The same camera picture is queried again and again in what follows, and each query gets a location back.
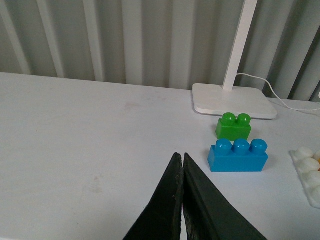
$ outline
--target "white desk lamp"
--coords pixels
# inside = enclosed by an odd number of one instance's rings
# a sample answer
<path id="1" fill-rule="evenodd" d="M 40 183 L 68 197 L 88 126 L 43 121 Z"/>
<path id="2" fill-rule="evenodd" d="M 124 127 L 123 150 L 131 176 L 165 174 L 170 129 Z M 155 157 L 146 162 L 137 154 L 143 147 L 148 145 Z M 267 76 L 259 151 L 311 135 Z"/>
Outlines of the white desk lamp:
<path id="1" fill-rule="evenodd" d="M 234 86 L 241 56 L 258 0 L 245 0 L 236 31 L 223 85 L 196 83 L 192 86 L 194 109 L 201 114 L 236 116 L 249 114 L 253 119 L 274 119 L 277 111 L 257 88 Z"/>

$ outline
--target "toy building block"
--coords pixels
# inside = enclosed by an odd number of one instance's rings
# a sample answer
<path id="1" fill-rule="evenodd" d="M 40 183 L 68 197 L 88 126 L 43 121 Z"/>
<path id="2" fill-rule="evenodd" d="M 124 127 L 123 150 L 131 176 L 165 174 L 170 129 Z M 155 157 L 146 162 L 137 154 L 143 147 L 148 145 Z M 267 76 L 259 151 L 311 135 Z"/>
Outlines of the toy building block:
<path id="1" fill-rule="evenodd" d="M 261 172 L 268 155 L 268 145 L 261 139 L 255 139 L 251 145 L 245 139 L 237 139 L 232 145 L 225 138 L 212 145 L 208 162 L 211 172 Z"/>
<path id="2" fill-rule="evenodd" d="M 320 209 L 320 150 L 313 153 L 307 147 L 299 147 L 290 155 L 310 205 Z"/>
<path id="3" fill-rule="evenodd" d="M 251 117 L 242 113 L 236 119 L 236 116 L 227 112 L 219 119 L 215 129 L 217 139 L 228 139 L 235 141 L 237 139 L 247 140 L 251 132 Z"/>

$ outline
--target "white curtain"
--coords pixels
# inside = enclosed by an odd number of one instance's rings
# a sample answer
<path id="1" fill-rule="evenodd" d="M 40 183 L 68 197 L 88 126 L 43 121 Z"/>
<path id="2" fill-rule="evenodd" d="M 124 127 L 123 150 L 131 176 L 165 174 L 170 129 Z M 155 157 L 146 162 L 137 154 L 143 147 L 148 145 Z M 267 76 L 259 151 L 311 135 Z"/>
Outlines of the white curtain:
<path id="1" fill-rule="evenodd" d="M 243 0 L 0 0 L 0 71 L 191 89 L 221 85 Z M 259 0 L 238 73 L 320 101 L 320 1 Z M 238 76 L 236 85 L 265 84 Z"/>

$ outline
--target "table surface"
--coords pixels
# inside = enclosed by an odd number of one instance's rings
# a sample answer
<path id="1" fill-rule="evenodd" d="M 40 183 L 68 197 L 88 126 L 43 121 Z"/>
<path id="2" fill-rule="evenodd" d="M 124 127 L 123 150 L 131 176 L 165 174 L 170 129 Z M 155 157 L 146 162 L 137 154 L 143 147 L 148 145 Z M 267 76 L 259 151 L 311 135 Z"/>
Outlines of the table surface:
<path id="1" fill-rule="evenodd" d="M 268 144 L 263 171 L 212 173 L 219 117 L 195 112 L 189 90 L 0 73 L 0 238 L 120 240 L 178 152 L 267 239 L 319 239 L 289 151 L 320 150 L 320 113 L 270 101 L 277 118 L 253 119 L 248 139 Z"/>

